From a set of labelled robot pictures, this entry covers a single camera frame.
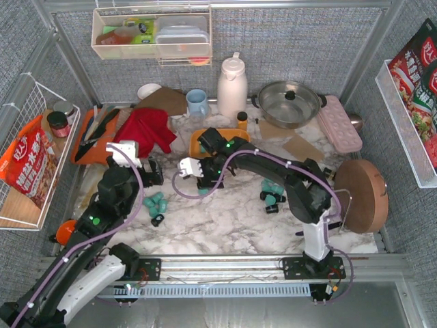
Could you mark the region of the orange plastic storage basket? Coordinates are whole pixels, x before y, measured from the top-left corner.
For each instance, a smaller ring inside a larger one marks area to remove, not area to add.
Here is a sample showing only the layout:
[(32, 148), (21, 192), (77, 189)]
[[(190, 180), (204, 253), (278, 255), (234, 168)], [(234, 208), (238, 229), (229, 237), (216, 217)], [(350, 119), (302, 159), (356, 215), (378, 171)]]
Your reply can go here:
[(250, 141), (250, 135), (239, 128), (203, 128), (191, 135), (188, 153), (202, 166), (218, 167), (232, 150)]

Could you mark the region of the red cloth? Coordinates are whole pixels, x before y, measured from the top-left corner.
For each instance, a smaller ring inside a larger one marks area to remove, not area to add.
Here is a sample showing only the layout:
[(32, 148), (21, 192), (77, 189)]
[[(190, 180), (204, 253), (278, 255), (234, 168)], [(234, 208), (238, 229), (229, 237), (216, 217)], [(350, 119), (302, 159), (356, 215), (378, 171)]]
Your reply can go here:
[(135, 109), (115, 134), (113, 142), (137, 142), (139, 158), (147, 158), (156, 144), (165, 154), (169, 154), (170, 145), (177, 137), (167, 126), (168, 119), (168, 114), (162, 109)]

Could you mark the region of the brown cardboard sheet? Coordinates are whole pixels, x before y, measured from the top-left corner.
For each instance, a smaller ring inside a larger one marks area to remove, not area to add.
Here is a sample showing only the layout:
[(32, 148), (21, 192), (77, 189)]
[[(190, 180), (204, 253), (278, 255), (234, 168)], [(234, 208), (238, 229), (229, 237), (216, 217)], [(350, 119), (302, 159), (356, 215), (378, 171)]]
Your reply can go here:
[(324, 154), (321, 151), (299, 135), (294, 135), (287, 141), (283, 145), (283, 149), (302, 162), (307, 159), (321, 162), (324, 159)]

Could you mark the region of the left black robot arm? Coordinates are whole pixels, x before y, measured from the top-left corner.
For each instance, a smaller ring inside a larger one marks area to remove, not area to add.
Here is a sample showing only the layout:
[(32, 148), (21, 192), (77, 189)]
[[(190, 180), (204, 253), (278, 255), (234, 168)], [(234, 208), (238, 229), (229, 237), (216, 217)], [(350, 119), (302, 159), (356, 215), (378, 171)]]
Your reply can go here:
[(111, 157), (107, 161), (109, 168), (61, 253), (26, 294), (1, 306), (1, 321), (8, 327), (66, 327), (110, 283), (137, 272), (139, 254), (119, 243), (80, 276), (110, 241), (114, 229), (134, 217), (132, 210), (139, 192), (164, 182), (155, 159), (148, 161), (150, 172), (143, 167), (133, 170), (119, 166)]

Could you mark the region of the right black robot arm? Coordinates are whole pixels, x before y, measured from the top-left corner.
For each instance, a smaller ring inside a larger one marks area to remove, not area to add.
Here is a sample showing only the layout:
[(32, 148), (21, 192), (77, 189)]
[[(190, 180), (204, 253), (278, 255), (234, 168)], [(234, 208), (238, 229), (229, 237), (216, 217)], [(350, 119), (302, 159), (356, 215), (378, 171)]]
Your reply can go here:
[(226, 140), (214, 128), (202, 133), (197, 142), (208, 154), (196, 162), (201, 171), (197, 177), (199, 187), (214, 191), (225, 171), (235, 169), (252, 172), (282, 187), (291, 213), (303, 224), (302, 261), (306, 274), (345, 277), (339, 270), (342, 261), (328, 242), (328, 222), (340, 215), (341, 204), (314, 160), (289, 161), (241, 137)]

